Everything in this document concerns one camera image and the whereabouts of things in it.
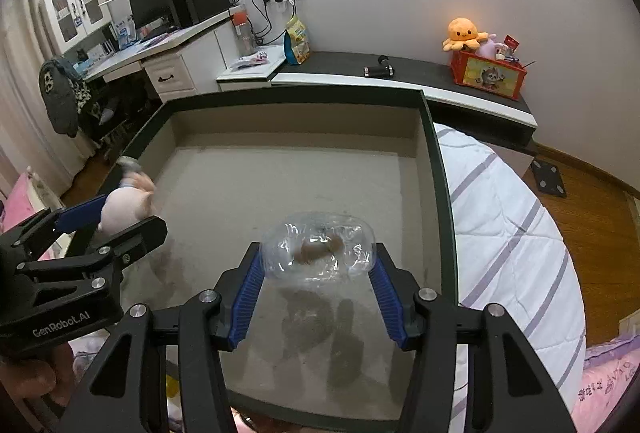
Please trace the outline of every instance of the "orange octopus plush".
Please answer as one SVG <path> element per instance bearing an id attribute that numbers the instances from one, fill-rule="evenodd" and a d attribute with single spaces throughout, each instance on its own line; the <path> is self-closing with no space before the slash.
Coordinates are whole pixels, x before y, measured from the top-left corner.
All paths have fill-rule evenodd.
<path id="1" fill-rule="evenodd" d="M 487 41 L 487 32 L 478 33 L 476 26 L 466 18 L 456 18 L 449 23 L 449 37 L 442 42 L 442 50 L 462 50 L 468 47 L 471 50 L 480 48 L 480 41 Z"/>

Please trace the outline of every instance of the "black countertop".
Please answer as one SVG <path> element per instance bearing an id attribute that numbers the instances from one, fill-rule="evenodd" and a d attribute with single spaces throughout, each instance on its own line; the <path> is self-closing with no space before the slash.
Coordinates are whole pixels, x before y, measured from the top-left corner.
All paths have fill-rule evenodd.
<path id="1" fill-rule="evenodd" d="M 378 56 L 374 54 L 350 54 L 346 52 L 313 52 L 304 63 L 284 64 L 278 69 L 283 74 L 335 74 L 338 76 L 364 77 L 365 66 L 376 66 Z M 422 86 L 431 86 L 450 92 L 463 93 L 477 98 L 484 98 L 504 106 L 531 113 L 522 96 L 512 100 L 495 93 L 485 92 L 470 86 L 460 86 L 453 82 L 451 69 L 446 64 L 430 63 L 404 58 L 389 58 L 395 70 L 391 80 L 410 82 Z"/>

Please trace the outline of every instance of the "wooden floor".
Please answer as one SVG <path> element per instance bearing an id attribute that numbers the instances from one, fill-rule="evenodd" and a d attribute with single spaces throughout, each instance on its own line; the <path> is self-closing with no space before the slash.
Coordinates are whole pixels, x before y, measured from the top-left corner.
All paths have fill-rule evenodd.
<path id="1" fill-rule="evenodd" d="M 640 309 L 640 243 L 627 195 L 593 175 L 557 164 L 567 197 L 537 190 L 529 170 L 525 182 L 564 237 L 580 280 L 587 319 L 587 345 L 618 335 L 618 321 Z"/>

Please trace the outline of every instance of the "large open box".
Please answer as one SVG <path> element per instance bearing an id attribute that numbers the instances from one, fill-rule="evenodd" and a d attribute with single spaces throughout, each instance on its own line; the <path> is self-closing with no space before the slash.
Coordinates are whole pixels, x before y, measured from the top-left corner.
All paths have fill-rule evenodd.
<path id="1" fill-rule="evenodd" d="M 127 305 L 213 288 L 288 214 L 372 226 L 399 267 L 457 301 L 449 194 L 422 93 L 293 86 L 171 101 L 125 151 L 156 182 L 164 246 L 129 268 Z M 100 192 L 117 187 L 111 172 Z M 80 232 L 69 254 L 87 246 Z M 170 361 L 177 352 L 168 350 Z M 247 338 L 222 354 L 232 405 L 328 429 L 392 429 L 413 355 L 388 339 L 368 277 L 318 290 L 265 280 Z"/>

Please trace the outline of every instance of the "finger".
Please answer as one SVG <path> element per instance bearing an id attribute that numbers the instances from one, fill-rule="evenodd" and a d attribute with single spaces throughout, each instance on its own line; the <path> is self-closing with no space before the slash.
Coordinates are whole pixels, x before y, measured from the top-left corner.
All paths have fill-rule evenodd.
<path id="1" fill-rule="evenodd" d="M 56 387 L 56 373 L 44 361 L 1 363 L 0 380 L 12 399 L 34 399 Z"/>
<path id="2" fill-rule="evenodd" d="M 66 406 L 76 387 L 74 374 L 74 352 L 68 343 L 55 347 L 51 352 L 51 364 L 56 372 L 56 387 L 51 392 L 51 400 Z"/>

